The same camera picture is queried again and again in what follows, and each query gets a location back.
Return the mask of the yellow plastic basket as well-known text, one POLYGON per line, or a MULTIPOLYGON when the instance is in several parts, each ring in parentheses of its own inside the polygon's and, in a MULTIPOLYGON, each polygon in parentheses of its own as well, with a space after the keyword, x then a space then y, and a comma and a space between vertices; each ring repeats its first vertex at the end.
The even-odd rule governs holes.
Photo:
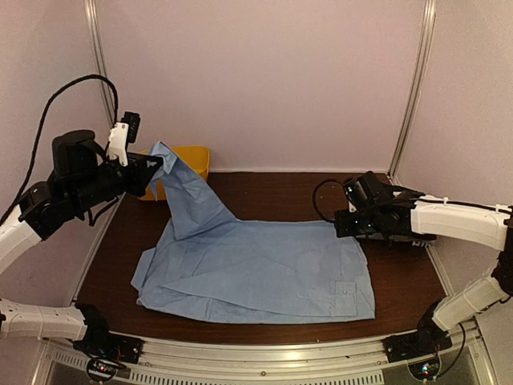
MULTIPOLYGON (((177 146, 171 147, 171 150, 182 159, 193 171, 195 171, 205 181, 208 180, 210 169, 210 151, 203 146, 177 146)), ((139 198, 140 201, 165 201, 166 192, 163 184, 158 181, 156 189, 147 186, 145 194, 139 198)))

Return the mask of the black shirt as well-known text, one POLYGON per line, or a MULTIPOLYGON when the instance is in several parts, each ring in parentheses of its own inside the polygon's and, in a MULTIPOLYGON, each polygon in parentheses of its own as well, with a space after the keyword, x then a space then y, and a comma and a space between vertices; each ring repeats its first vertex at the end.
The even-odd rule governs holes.
POLYGON ((434 234, 415 233, 411 227, 411 210, 423 192, 401 186, 378 182, 371 189, 367 206, 361 214, 369 215, 377 230, 367 237, 382 238, 391 242, 394 239, 436 240, 434 234))

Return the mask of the grey shirt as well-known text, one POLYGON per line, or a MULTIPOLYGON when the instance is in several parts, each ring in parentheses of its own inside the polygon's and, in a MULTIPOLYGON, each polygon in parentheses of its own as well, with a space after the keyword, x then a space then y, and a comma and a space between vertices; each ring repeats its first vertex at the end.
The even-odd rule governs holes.
POLYGON ((436 240, 420 240, 420 239, 394 239, 392 243, 400 243, 412 245, 414 247, 427 247, 436 243, 436 240))

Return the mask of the light blue long sleeve shirt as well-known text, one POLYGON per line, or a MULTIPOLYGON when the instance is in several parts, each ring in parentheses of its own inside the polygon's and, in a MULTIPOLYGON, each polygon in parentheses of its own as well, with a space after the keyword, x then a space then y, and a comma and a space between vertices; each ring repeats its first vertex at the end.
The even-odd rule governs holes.
POLYGON ((149 310, 203 322, 313 324, 375 316, 366 256, 323 221, 244 221, 166 144, 170 220, 131 280, 149 310))

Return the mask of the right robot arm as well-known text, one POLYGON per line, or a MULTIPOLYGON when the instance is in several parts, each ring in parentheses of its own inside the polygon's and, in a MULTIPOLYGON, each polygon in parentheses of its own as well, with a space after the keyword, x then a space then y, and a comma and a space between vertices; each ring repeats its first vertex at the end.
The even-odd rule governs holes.
POLYGON ((497 302, 512 296, 512 208, 439 198, 402 186, 382 183, 373 172, 342 183, 347 209, 332 220, 338 237, 385 240, 406 237, 423 241, 450 237, 498 251, 495 268, 442 299, 428 311, 425 325, 411 336, 410 345, 422 355, 442 340, 442 332, 497 302))

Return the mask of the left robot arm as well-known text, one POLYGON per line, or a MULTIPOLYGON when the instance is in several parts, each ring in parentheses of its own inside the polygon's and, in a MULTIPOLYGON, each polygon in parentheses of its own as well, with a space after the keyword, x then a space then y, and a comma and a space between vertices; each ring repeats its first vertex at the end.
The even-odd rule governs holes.
MULTIPOLYGON (((109 137, 107 148, 90 130, 78 130, 52 141, 54 168, 47 180, 22 190, 1 221, 1 270, 27 250, 47 240, 68 221, 94 226, 92 209, 105 213, 125 194, 141 197, 162 166, 158 156, 127 152, 127 139, 109 137)), ((2 338, 66 338, 85 342, 98 356, 115 349, 109 326, 93 305, 34 306, 1 301, 2 338)))

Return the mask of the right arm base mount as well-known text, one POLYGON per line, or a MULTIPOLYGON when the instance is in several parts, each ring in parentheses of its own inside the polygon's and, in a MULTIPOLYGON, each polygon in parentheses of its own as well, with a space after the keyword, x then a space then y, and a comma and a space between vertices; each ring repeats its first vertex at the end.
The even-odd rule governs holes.
POLYGON ((389 363, 416 359, 451 348, 451 338, 444 333, 433 336, 428 332, 414 331, 407 334, 395 334, 382 341, 389 363))

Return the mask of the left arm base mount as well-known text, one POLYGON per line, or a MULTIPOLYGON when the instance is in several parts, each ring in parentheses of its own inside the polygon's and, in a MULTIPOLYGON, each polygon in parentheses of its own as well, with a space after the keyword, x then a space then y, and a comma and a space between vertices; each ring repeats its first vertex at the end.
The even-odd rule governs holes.
POLYGON ((73 347, 94 359, 112 363, 137 364, 143 347, 143 340, 105 330, 88 331, 84 338, 74 341, 73 347))

